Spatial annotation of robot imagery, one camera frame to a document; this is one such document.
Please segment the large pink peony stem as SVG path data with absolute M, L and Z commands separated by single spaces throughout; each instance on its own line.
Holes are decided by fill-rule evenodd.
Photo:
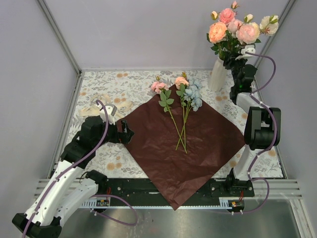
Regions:
M 236 59 L 247 59 L 251 57 L 249 53 L 256 53 L 255 42 L 257 41 L 260 30 L 256 23 L 243 24 L 240 20 L 234 20 L 228 25 L 228 31 L 239 42 L 240 54 Z

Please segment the orange peach rose stem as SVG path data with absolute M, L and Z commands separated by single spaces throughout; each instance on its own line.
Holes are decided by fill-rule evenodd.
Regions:
M 226 39 L 227 27 L 226 24 L 221 22 L 218 18 L 218 13 L 212 11 L 211 19 L 214 20 L 214 23 L 210 26 L 209 32 L 207 33 L 207 40 L 213 44 L 211 49 L 215 51 L 215 54 L 218 55 L 221 60 L 223 60 L 222 42 Z

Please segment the cream rose stem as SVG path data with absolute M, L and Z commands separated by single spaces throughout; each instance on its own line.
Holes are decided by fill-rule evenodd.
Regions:
M 249 45 L 253 43 L 259 43 L 258 39 L 261 34 L 266 36 L 273 36 L 279 27 L 279 16 L 271 15 L 265 16 L 262 18 L 260 24 L 252 22 L 254 16 L 252 14 L 248 14 L 244 17 L 243 25 L 244 29 L 241 29 L 243 33 L 243 44 Z

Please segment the small pink rose stem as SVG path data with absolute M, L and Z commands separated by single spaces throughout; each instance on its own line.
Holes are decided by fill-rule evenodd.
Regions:
M 185 153 L 187 153 L 187 150 L 185 148 L 185 143 L 183 142 L 183 139 L 181 138 L 181 134 L 179 132 L 178 126 L 176 124 L 176 121 L 174 119 L 173 113 L 171 111 L 171 106 L 174 103 L 174 99 L 172 99 L 170 97 L 171 90 L 169 89 L 169 87 L 168 87 L 168 85 L 166 83 L 161 82 L 160 76 L 156 76 L 155 77 L 155 81 L 151 85 L 151 90 L 159 95 L 160 100 L 159 100 L 158 103 L 163 108 L 163 111 L 165 113 L 169 113 L 170 118 L 173 121 L 173 124 L 174 124 L 174 126 L 176 128 L 176 131 L 177 131 L 177 134 L 178 134 L 178 137 L 179 137 L 179 142 L 178 143 L 182 144 Z

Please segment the blue hydrangea stem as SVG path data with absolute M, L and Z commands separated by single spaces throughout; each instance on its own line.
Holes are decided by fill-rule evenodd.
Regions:
M 189 85 L 185 89 L 185 96 L 184 96 L 185 103 L 187 104 L 185 108 L 186 122 L 187 122 L 190 111 L 196 112 L 203 104 L 202 96 L 200 94 L 200 89 L 202 87 L 201 83 L 195 79 L 188 80 L 188 82 L 189 82 Z M 179 144 L 180 143 L 177 143 L 175 150 L 178 149 Z

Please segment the red wrapping paper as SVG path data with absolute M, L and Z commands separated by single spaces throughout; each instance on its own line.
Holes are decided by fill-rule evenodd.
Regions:
M 244 146 L 240 129 L 207 103 L 182 117 L 179 97 L 164 112 L 155 95 L 125 117 L 126 149 L 173 209 L 183 205 Z

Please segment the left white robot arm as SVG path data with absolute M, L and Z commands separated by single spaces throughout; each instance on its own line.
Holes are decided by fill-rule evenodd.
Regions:
M 115 123 L 103 121 L 100 116 L 88 117 L 81 129 L 64 148 L 61 159 L 50 181 L 25 213 L 17 213 L 12 223 L 24 238 L 57 238 L 62 227 L 73 213 L 88 199 L 107 192 L 107 177 L 92 170 L 85 174 L 82 184 L 66 194 L 74 180 L 84 172 L 95 157 L 96 150 L 107 142 L 128 144 L 134 132 L 127 121 L 120 121 L 122 130 Z

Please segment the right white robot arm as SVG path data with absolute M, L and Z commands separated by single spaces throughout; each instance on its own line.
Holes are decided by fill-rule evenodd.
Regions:
M 280 141 L 281 110 L 269 107 L 255 97 L 251 85 L 257 68 L 247 63 L 253 53 L 230 53 L 224 67 L 231 71 L 234 85 L 231 101 L 247 113 L 244 131 L 245 149 L 238 164 L 231 169 L 222 190 L 229 196 L 254 196 L 251 171 L 259 155 L 269 151 Z

